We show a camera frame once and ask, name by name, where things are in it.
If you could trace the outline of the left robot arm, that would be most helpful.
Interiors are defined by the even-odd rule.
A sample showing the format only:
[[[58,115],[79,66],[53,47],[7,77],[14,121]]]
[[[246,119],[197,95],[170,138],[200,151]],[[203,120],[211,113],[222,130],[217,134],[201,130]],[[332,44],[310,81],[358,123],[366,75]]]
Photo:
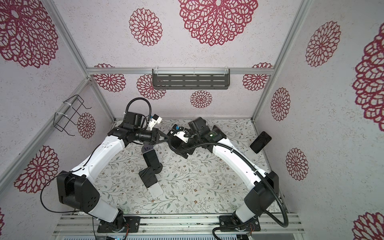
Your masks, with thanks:
[[[166,143],[168,138],[157,128],[152,130],[114,128],[87,159],[71,171],[63,171],[57,176],[60,203],[107,223],[119,219],[119,210],[100,198],[100,193],[94,186],[96,178],[112,158],[128,144],[141,141],[157,145]]]

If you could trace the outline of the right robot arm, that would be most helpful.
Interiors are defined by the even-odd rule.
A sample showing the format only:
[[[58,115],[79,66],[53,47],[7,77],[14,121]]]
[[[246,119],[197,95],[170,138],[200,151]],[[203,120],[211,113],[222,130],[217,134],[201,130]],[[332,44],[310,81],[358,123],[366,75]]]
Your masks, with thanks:
[[[241,153],[228,136],[216,125],[210,128],[201,117],[184,128],[174,125],[168,133],[169,147],[176,154],[188,158],[197,148],[203,148],[223,160],[244,182],[249,193],[244,203],[233,213],[237,225],[262,215],[279,198],[279,177],[253,164]]]

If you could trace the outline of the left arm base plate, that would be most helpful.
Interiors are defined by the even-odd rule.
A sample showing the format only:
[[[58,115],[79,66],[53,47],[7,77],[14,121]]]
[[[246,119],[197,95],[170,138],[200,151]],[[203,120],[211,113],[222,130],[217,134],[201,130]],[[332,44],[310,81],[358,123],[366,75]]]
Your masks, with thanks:
[[[141,217],[132,216],[120,216],[112,223],[101,220],[97,233],[137,233],[140,221]]]

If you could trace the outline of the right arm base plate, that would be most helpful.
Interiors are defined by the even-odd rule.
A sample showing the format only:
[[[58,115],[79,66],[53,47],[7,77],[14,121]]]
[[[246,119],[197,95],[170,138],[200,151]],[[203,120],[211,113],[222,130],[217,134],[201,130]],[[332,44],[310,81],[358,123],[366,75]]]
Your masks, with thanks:
[[[256,217],[242,223],[236,216],[220,215],[219,225],[222,232],[259,232],[261,230],[259,219]]]

